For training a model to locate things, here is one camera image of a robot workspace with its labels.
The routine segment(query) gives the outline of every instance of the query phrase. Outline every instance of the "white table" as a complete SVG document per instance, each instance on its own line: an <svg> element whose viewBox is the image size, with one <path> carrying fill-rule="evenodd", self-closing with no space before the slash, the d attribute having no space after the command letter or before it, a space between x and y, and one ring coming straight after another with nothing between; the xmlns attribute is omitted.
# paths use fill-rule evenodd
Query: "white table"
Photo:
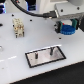
<svg viewBox="0 0 84 84"><path fill-rule="evenodd" d="M84 61L84 33L79 29L74 35L56 34L52 20L28 16L24 13L0 15L0 84L9 84L51 70ZM25 25L25 37L16 38L13 18L21 18ZM29 68L25 53L48 46L59 45L65 60Z"/></svg>

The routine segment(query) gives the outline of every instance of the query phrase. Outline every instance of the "small black object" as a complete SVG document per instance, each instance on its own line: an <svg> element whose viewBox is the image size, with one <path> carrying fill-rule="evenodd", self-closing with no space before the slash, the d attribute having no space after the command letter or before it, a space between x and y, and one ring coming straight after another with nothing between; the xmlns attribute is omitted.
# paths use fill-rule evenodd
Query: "small black object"
<svg viewBox="0 0 84 84"><path fill-rule="evenodd" d="M17 38L17 35L16 35L16 38Z"/></svg>
<svg viewBox="0 0 84 84"><path fill-rule="evenodd" d="M59 38L59 39L62 39L62 38Z"/></svg>
<svg viewBox="0 0 84 84"><path fill-rule="evenodd" d="M32 21L32 19L30 19L30 21Z"/></svg>
<svg viewBox="0 0 84 84"><path fill-rule="evenodd" d="M79 20L78 19L76 19L76 20L77 20L76 30L78 30L78 28L79 28Z"/></svg>
<svg viewBox="0 0 84 84"><path fill-rule="evenodd" d="M56 27L57 25L55 24L54 26Z"/></svg>
<svg viewBox="0 0 84 84"><path fill-rule="evenodd" d="M54 48L50 49L50 55L53 55L53 50L54 50Z"/></svg>
<svg viewBox="0 0 84 84"><path fill-rule="evenodd" d="M3 24L0 23L0 27L3 26Z"/></svg>
<svg viewBox="0 0 84 84"><path fill-rule="evenodd" d="M77 7L78 10L80 10L80 7Z"/></svg>
<svg viewBox="0 0 84 84"><path fill-rule="evenodd" d="M61 9L61 12L63 12L63 9Z"/></svg>
<svg viewBox="0 0 84 84"><path fill-rule="evenodd" d="M12 14L12 17L13 17L14 15Z"/></svg>
<svg viewBox="0 0 84 84"><path fill-rule="evenodd" d="M61 23L58 22L58 29L55 28L55 31L56 31L57 33L60 33L60 27L61 27Z"/></svg>
<svg viewBox="0 0 84 84"><path fill-rule="evenodd" d="M35 59L38 59L38 53L35 53Z"/></svg>
<svg viewBox="0 0 84 84"><path fill-rule="evenodd" d="M44 18L57 18L56 12L55 11L50 11L49 13L44 13L43 14Z"/></svg>
<svg viewBox="0 0 84 84"><path fill-rule="evenodd" d="M23 32L23 37L24 37L24 32Z"/></svg>

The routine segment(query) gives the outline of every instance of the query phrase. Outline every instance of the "small rectangular object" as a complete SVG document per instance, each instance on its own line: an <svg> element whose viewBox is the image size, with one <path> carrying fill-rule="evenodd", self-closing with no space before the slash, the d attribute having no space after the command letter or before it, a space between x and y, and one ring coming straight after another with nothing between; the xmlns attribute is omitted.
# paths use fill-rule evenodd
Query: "small rectangular object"
<svg viewBox="0 0 84 84"><path fill-rule="evenodd" d="M26 55L29 67L33 68L47 63L66 59L65 55L63 54L63 52L59 47L54 47L52 55L50 55L50 51L51 51L51 48L47 48L47 49L26 53L25 55Z"/></svg>
<svg viewBox="0 0 84 84"><path fill-rule="evenodd" d="M24 36L24 24L21 19L13 19L14 31L16 34L16 38L20 36Z"/></svg>

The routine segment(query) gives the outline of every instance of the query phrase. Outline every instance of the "black frame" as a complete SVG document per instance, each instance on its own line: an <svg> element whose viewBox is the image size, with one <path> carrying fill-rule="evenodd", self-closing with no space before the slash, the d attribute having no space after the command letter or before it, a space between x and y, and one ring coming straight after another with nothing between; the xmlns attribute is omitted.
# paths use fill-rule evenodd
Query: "black frame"
<svg viewBox="0 0 84 84"><path fill-rule="evenodd" d="M41 66L41 65L44 65L44 64L48 64L48 63L51 63L51 62L56 62L56 61L60 61L60 60L64 60L66 59L66 56L64 55L64 53L62 52L62 50L56 46L58 48L58 50L60 51L60 53L63 55L64 58L60 58L60 59L57 59L57 60L53 60L53 61L49 61L49 62L45 62L45 63L42 63L42 64L38 64L38 65L35 65L35 66L31 66L30 62L29 62L29 59L27 57L27 54L30 54L30 53L33 53L33 52L37 52L37 51L33 51L33 52L29 52L29 53L25 53L26 55L26 59L27 59L27 62L28 62L28 65L30 68L34 68L34 67L37 67L37 66Z"/></svg>

